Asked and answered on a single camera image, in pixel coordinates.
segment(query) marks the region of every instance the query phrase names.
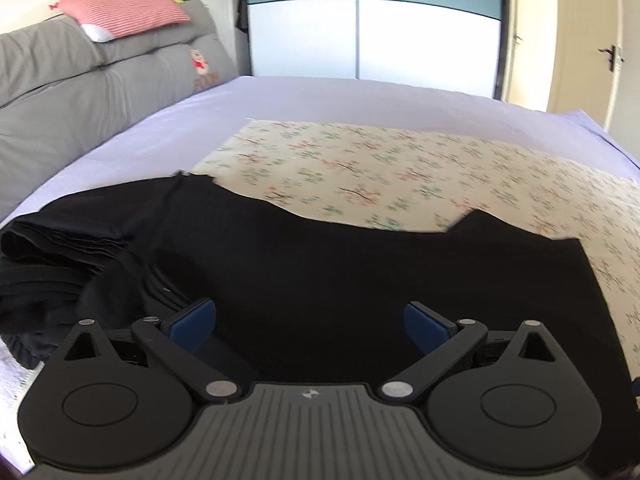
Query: door handle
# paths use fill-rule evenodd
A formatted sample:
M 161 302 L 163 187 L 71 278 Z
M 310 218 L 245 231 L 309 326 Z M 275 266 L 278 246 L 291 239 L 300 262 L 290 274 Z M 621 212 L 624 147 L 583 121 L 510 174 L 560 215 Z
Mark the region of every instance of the door handle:
M 620 56 L 618 54 L 618 51 L 620 49 L 618 47 L 616 47 L 615 45 L 611 45 L 611 48 L 599 48 L 598 52 L 607 52 L 609 54 L 609 70 L 611 70 L 612 72 L 615 71 L 616 69 L 616 58 L 619 57 L 620 61 L 622 63 L 625 62 L 625 60 L 622 58 L 622 56 Z

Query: wardrobe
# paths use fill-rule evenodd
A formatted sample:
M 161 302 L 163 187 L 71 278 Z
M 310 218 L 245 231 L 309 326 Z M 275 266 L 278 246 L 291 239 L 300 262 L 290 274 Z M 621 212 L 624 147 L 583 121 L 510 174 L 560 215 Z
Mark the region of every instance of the wardrobe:
M 501 0 L 248 0 L 253 74 L 492 97 Z

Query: upholstered headboard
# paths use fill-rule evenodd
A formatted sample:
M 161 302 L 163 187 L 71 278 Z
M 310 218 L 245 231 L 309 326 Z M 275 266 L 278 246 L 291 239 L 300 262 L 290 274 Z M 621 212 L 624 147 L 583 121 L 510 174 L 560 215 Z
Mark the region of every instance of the upholstered headboard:
M 201 1 L 182 6 L 189 23 L 109 43 L 62 16 L 0 35 L 0 221 L 110 137 L 238 75 Z

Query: metal screw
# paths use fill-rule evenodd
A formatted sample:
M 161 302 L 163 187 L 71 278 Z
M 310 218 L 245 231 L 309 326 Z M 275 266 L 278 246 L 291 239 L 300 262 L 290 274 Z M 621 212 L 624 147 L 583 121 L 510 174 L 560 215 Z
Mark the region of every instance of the metal screw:
M 231 381 L 213 381 L 207 384 L 206 391 L 211 397 L 229 397 L 238 391 L 238 385 Z
M 391 381 L 382 386 L 382 393 L 387 397 L 408 397 L 414 392 L 414 387 L 404 381 Z

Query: black cloth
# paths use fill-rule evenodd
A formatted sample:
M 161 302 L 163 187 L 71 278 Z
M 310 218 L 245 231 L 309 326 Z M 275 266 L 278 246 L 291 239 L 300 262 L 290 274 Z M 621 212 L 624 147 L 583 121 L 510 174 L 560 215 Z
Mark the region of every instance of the black cloth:
M 625 359 L 576 239 L 549 240 L 479 211 L 446 233 L 319 222 L 210 177 L 178 175 L 64 197 L 12 221 L 0 250 L 0 333 L 13 338 L 18 359 L 34 340 L 43 343 L 40 358 L 50 351 L 67 326 L 47 316 L 60 310 L 121 328 L 210 297 L 217 337 L 265 378 L 376 387 L 420 358 L 402 325 L 410 301 L 492 330 L 539 319 L 601 405 L 588 465 L 605 474 L 640 458 Z M 51 289 L 26 310 L 13 300 L 5 307 L 16 297 L 2 291 L 6 261 L 71 269 L 86 276 L 84 286 L 79 294 Z

